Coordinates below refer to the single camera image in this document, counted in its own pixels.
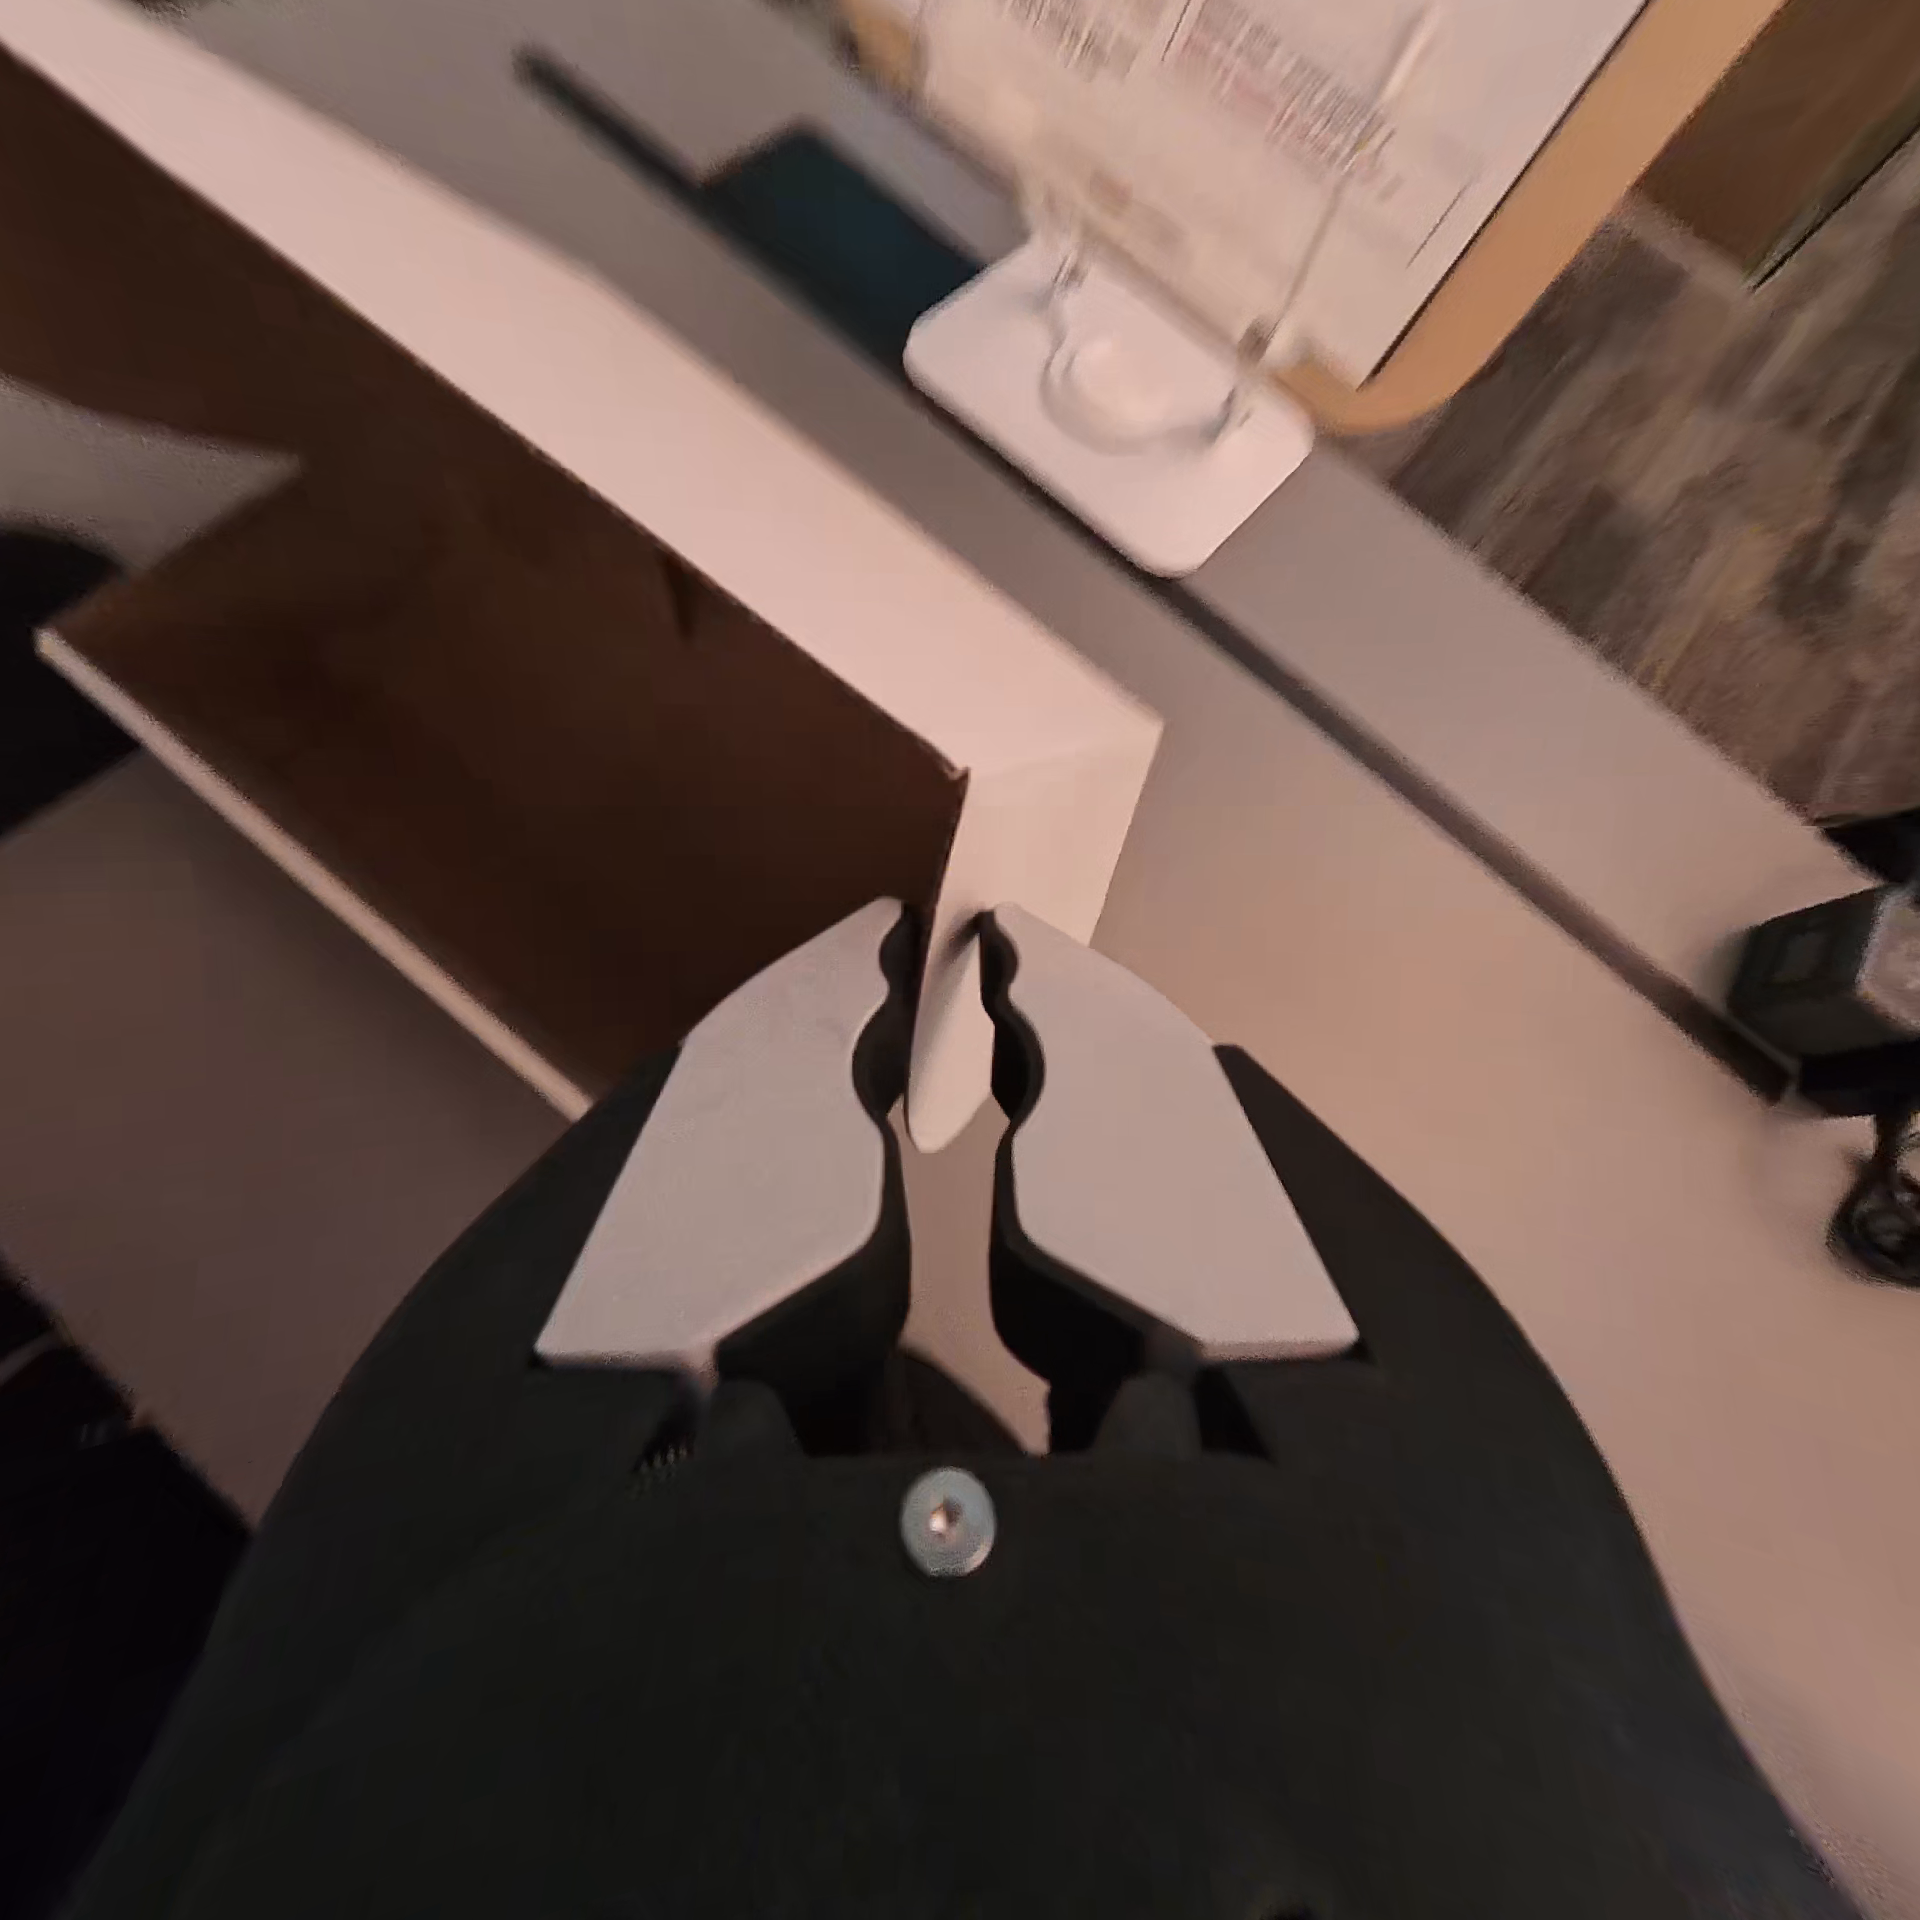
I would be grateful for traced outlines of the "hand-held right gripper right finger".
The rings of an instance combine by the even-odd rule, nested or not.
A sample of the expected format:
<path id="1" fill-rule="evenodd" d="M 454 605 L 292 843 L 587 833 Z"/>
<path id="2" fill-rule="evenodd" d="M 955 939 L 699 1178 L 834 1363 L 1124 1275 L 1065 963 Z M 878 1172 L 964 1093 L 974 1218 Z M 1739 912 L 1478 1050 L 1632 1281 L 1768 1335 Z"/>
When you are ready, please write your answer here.
<path id="1" fill-rule="evenodd" d="M 1090 1450 L 1123 1387 L 1356 1354 L 1358 1325 L 1212 1037 L 1019 906 L 980 924 L 992 1324 Z"/>

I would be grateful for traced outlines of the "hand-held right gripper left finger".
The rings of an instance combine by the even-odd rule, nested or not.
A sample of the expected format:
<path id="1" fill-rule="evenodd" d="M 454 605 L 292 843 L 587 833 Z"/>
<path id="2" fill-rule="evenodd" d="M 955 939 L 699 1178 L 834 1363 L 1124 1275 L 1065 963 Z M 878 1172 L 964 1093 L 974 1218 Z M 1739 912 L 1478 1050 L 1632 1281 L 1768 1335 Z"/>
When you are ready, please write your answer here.
<path id="1" fill-rule="evenodd" d="M 763 1387 L 804 1451 L 876 1450 L 910 1308 L 895 1112 L 918 963 L 915 912 L 883 897 L 688 1031 L 537 1335 L 544 1369 Z"/>

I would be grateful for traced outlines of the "white cardboard mailer box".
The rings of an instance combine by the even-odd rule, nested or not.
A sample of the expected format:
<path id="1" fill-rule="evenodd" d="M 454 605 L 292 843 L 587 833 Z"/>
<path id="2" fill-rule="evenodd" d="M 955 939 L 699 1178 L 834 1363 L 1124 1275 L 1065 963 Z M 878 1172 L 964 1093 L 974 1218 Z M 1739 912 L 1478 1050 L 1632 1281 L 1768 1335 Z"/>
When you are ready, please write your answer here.
<path id="1" fill-rule="evenodd" d="M 1161 720 L 529 232 L 120 4 L 6 4 L 6 377 L 290 475 L 38 655 L 559 1113 L 876 897 L 1089 937 Z"/>

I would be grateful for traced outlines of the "black charger box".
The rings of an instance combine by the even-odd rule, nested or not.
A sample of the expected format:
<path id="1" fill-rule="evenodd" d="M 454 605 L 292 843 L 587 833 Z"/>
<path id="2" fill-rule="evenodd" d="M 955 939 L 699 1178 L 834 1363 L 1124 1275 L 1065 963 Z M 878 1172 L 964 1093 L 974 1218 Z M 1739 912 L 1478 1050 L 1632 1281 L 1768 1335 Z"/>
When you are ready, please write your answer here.
<path id="1" fill-rule="evenodd" d="M 1731 1023 L 1792 1069 L 1795 1098 L 1832 1119 L 1918 1100 L 1918 904 L 1884 882 L 1752 929 L 1727 997 Z"/>

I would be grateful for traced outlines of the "instruction sheet on wooden stand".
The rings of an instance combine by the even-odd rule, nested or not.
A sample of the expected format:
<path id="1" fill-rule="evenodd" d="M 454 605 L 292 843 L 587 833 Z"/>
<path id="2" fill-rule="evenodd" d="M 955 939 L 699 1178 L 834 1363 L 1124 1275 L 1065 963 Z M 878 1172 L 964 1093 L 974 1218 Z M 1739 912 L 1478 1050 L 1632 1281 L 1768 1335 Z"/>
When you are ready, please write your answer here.
<path id="1" fill-rule="evenodd" d="M 1283 347 L 1227 344 L 1113 252 L 1046 228 L 1015 183 L 919 97 L 921 4 L 838 4 L 863 71 L 1015 200 L 1023 237 L 915 320 L 912 385 L 1161 579 L 1198 571 L 1319 435 L 1375 435 L 1452 401 L 1762 35 L 1778 4 L 1642 4 L 1560 130 L 1379 373 L 1354 386 Z"/>

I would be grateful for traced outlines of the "printed instruction sheet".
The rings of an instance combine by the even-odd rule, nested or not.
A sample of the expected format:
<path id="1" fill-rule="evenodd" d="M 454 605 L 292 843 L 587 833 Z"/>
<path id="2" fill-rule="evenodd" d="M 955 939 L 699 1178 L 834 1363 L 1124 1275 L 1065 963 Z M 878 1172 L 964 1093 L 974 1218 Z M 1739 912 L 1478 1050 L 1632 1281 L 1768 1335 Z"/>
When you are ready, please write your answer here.
<path id="1" fill-rule="evenodd" d="M 1628 3 L 940 3 L 931 120 L 1236 346 L 1379 373 Z"/>

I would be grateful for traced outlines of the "brown wooden cabinet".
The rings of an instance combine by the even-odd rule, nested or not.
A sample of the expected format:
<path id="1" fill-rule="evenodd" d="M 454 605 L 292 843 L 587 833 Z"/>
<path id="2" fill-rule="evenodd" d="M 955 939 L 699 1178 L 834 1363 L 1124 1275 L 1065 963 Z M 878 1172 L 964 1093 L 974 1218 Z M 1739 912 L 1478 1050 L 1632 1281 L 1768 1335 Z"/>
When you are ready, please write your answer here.
<path id="1" fill-rule="evenodd" d="M 1916 3 L 1780 4 L 1648 168 L 1640 200 L 1755 285 L 1916 129 Z"/>

